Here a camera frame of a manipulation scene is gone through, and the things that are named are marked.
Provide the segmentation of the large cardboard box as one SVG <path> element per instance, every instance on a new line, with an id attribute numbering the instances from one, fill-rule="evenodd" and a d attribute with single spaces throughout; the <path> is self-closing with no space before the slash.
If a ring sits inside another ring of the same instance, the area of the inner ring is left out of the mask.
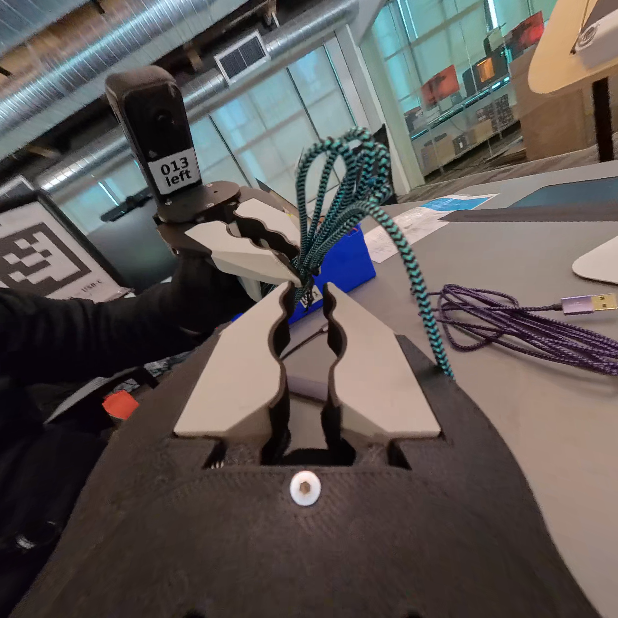
<path id="1" fill-rule="evenodd" d="M 549 158 L 596 144 L 591 84 L 561 95 L 539 95 L 530 90 L 529 66 L 536 48 L 510 64 L 527 159 Z"/>

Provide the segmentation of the person's left forearm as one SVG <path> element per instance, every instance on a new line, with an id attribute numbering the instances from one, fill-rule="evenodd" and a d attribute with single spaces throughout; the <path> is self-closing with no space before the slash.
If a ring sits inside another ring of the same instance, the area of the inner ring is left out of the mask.
<path id="1" fill-rule="evenodd" d="M 196 335 L 164 310 L 169 284 L 94 303 L 1 290 L 1 381 L 79 381 L 192 350 Z"/>

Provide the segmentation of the white folding stand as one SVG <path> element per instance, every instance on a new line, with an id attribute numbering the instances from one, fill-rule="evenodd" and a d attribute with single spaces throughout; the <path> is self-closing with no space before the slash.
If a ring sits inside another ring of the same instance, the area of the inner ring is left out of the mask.
<path id="1" fill-rule="evenodd" d="M 589 70 L 617 65 L 617 1 L 597 1 L 580 29 L 572 52 Z M 592 83 L 593 114 L 600 162 L 614 159 L 608 77 Z M 578 258 L 572 269 L 584 279 L 617 284 L 617 237 Z"/>

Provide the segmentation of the wide black table strip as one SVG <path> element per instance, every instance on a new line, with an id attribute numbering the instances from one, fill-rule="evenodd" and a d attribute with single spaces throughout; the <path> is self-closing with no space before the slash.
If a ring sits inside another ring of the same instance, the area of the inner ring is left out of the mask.
<path id="1" fill-rule="evenodd" d="M 617 222 L 617 178 L 550 185 L 506 208 L 455 211 L 446 222 Z"/>

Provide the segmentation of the pale paper strip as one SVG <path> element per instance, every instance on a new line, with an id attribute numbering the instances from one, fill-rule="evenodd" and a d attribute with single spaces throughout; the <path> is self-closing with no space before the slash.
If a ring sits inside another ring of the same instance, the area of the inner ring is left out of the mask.
<path id="1" fill-rule="evenodd" d="M 325 382 L 288 375 L 287 384 L 291 396 L 322 403 L 328 399 L 328 385 Z"/>

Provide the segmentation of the white vent grille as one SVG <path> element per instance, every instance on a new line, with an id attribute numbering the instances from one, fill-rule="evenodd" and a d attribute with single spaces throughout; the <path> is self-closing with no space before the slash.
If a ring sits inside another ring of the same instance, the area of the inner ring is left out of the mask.
<path id="1" fill-rule="evenodd" d="M 214 60 L 228 86 L 245 78 L 271 60 L 258 30 L 214 55 Z"/>

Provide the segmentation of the person's left hand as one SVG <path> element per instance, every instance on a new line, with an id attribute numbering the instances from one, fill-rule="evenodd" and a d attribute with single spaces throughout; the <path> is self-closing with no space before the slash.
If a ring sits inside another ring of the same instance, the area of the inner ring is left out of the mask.
<path id="1" fill-rule="evenodd" d="M 161 303 L 177 326 L 209 335 L 256 302 L 237 276 L 218 270 L 204 256 L 181 253 Z"/>

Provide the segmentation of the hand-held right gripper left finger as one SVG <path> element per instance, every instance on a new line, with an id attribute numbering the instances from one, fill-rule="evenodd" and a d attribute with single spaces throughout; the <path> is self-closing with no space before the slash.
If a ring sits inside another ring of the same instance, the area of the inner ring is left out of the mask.
<path id="1" fill-rule="evenodd" d="M 218 336 L 174 435 L 254 444 L 277 464 L 290 443 L 290 397 L 282 351 L 290 343 L 295 285 L 282 283 Z"/>

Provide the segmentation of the orange traffic cone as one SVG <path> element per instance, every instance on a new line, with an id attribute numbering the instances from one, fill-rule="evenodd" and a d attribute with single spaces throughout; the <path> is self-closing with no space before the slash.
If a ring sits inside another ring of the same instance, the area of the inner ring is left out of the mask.
<path id="1" fill-rule="evenodd" d="M 124 389 L 106 396 L 102 403 L 106 413 L 118 421 L 129 419 L 139 405 L 135 397 Z"/>

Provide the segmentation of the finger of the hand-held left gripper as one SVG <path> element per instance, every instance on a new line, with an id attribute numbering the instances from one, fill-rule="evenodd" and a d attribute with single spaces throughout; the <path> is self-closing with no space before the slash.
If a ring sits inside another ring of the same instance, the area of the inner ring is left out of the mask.
<path id="1" fill-rule="evenodd" d="M 297 219 L 256 198 L 240 203 L 235 222 L 241 237 L 262 248 L 269 248 L 295 259 L 300 255 L 300 230 Z"/>
<path id="2" fill-rule="evenodd" d="M 298 274 L 274 250 L 234 236 L 225 222 L 203 222 L 186 230 L 185 235 L 205 248 L 214 266 L 223 273 L 270 284 L 289 281 L 302 286 Z"/>

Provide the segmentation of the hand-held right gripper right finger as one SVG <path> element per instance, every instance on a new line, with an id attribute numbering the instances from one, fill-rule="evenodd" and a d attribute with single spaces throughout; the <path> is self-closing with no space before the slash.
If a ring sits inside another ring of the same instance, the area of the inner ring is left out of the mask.
<path id="1" fill-rule="evenodd" d="M 396 333 L 336 285 L 323 287 L 328 369 L 322 430 L 333 459 L 355 459 L 366 445 L 433 439 L 436 416 Z"/>

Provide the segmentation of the silver spiral ceiling duct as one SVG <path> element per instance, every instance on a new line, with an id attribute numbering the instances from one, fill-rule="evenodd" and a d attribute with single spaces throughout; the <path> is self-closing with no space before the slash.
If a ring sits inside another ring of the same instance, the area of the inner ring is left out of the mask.
<path id="1" fill-rule="evenodd" d="M 219 69 L 211 69 L 192 79 L 181 88 L 189 122 L 218 109 L 313 51 L 330 40 L 337 29 L 352 23 L 358 13 L 357 1 L 318 3 L 268 33 L 264 47 L 269 59 L 263 64 L 252 66 L 244 77 L 228 84 Z M 131 157 L 126 136 L 117 126 L 37 175 L 35 187 L 55 194 L 89 177 L 100 168 Z"/>
<path id="2" fill-rule="evenodd" d="M 63 38 L 60 48 L 38 67 L 19 72 L 1 85 L 1 138 L 17 150 L 59 120 L 39 117 L 67 98 L 97 97 L 95 82 L 116 65 L 149 64 L 217 24 L 245 1 L 112 1 L 104 14 Z"/>

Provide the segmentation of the black framed marker sign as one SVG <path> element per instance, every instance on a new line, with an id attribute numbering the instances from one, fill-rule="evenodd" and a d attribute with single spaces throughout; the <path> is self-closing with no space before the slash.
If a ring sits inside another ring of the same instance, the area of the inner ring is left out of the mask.
<path id="1" fill-rule="evenodd" d="M 1 196 L 1 287 L 110 302 L 132 289 L 42 190 Z"/>

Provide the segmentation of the printed paper sheet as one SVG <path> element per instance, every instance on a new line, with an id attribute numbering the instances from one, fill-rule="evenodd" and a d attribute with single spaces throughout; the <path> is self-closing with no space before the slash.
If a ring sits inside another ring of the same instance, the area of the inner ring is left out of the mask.
<path id="1" fill-rule="evenodd" d="M 447 195 L 394 216 L 393 221 L 408 244 L 413 245 L 446 226 L 447 221 L 444 218 L 448 214 L 474 210 L 497 196 L 497 193 L 481 196 Z M 376 226 L 368 231 L 365 234 L 365 243 L 371 260 L 377 264 L 398 253 L 393 240 L 382 226 Z"/>

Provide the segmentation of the blue plastic bin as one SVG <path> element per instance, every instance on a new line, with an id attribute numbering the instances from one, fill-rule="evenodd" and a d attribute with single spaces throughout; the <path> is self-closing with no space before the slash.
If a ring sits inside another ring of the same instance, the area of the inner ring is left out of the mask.
<path id="1" fill-rule="evenodd" d="M 370 258 L 365 236 L 360 225 L 356 225 L 325 254 L 320 274 L 313 278 L 313 302 L 307 305 L 305 298 L 298 301 L 290 314 L 290 325 L 303 320 L 309 314 L 323 308 L 323 287 L 333 283 L 343 292 L 350 292 L 375 278 L 376 271 Z"/>

